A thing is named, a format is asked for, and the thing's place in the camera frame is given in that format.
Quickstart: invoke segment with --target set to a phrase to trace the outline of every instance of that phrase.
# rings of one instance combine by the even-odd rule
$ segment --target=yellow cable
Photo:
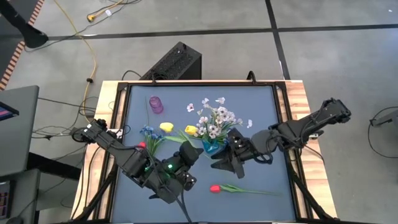
[[[99,11],[99,12],[96,12],[95,14],[88,15],[88,16],[87,16],[88,20],[89,20],[90,22],[93,22],[95,17],[102,15],[105,11],[107,11],[108,9],[112,9],[113,7],[115,7],[115,6],[117,6],[118,4],[122,3],[123,1],[124,1],[124,0],[120,0],[120,1],[118,1],[117,3],[111,5],[110,7],[107,7],[107,8],[105,8],[105,9]]]
[[[80,33],[79,33],[79,31],[76,29],[76,27],[75,27],[75,25],[74,25],[72,19],[69,17],[69,15],[67,14],[67,12],[65,12],[65,10],[63,10],[63,8],[62,8],[61,5],[58,3],[58,1],[57,1],[57,0],[54,0],[54,2],[55,2],[55,3],[57,4],[57,6],[61,9],[61,11],[63,12],[63,14],[68,18],[70,24],[72,25],[73,29],[74,29],[75,32],[76,32],[76,35],[77,35],[81,40],[83,40],[83,41],[86,43],[86,45],[88,46],[88,48],[90,49],[90,52],[91,52],[91,54],[92,54],[92,56],[93,56],[93,60],[94,60],[94,68],[93,68],[93,71],[91,72],[90,79],[93,79],[94,76],[95,76],[95,73],[96,73],[96,71],[97,71],[97,60],[96,60],[96,58],[95,58],[95,53],[94,53],[93,48],[92,48],[92,47],[90,46],[90,44],[88,44],[88,42],[80,35]],[[86,86],[85,94],[84,94],[84,97],[83,97],[83,104],[82,104],[82,106],[83,106],[83,114],[84,114],[84,116],[85,116],[87,122],[90,122],[90,121],[87,119],[87,117],[86,117],[86,111],[85,111],[86,97],[87,97],[87,92],[88,92],[88,86],[89,86],[89,85],[90,85],[90,83],[88,82],[88,83],[87,83],[87,86]]]

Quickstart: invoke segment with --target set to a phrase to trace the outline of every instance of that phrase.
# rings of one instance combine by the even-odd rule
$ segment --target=computer tower
[[[201,53],[178,42],[140,80],[201,80]]]

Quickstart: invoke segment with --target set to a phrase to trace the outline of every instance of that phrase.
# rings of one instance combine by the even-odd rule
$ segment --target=blue vase
[[[207,141],[202,139],[203,148],[208,154],[214,154],[216,152],[224,150],[225,144],[220,144],[217,140]]]

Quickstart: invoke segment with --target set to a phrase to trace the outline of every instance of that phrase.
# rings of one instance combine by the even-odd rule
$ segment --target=concrete floor
[[[109,4],[105,0],[59,1],[78,29],[88,25],[85,17],[89,12]],[[271,4],[278,27],[398,24],[396,1],[272,0]],[[52,0],[45,1],[35,27],[51,37],[73,34]],[[263,0],[142,0],[126,6],[84,34],[238,28],[271,28]],[[279,35],[290,77],[304,80],[311,109],[315,111],[323,100],[335,97],[353,112],[348,124],[327,127],[320,138],[338,216],[357,222],[396,223],[398,163],[372,152],[366,131],[369,119],[376,112],[398,105],[398,29],[280,32]],[[271,32],[109,37],[112,38],[89,40],[98,61],[90,96],[98,96],[103,80],[118,80],[126,70],[145,73],[178,41],[203,54],[203,79],[243,79],[249,70],[258,79],[284,78]],[[38,85],[41,97],[80,104],[92,66],[84,43],[66,40],[36,52],[24,52],[7,89]],[[96,100],[88,102],[88,106],[95,104]],[[76,113],[76,108],[39,101],[35,128],[68,126]],[[84,124],[84,118],[80,117],[77,126]],[[371,138],[376,149],[398,156],[396,133],[390,124],[373,129]],[[31,151],[56,158],[78,147],[68,138],[34,139]],[[80,156],[73,155],[67,162],[75,164]],[[59,204],[75,186],[76,183],[70,182],[60,187],[60,193],[54,193],[51,200],[47,199],[53,205]],[[56,212],[43,213],[40,222],[66,220],[68,211],[57,208]]]

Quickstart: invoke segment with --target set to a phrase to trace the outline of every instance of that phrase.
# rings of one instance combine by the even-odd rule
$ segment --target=yellow flower
[[[185,132],[186,132],[187,134],[194,135],[197,131],[198,131],[198,128],[195,127],[195,126],[192,126],[192,125],[188,125],[188,126],[185,128]]]
[[[159,125],[159,128],[166,133],[170,133],[173,131],[174,125],[170,122],[164,122]]]

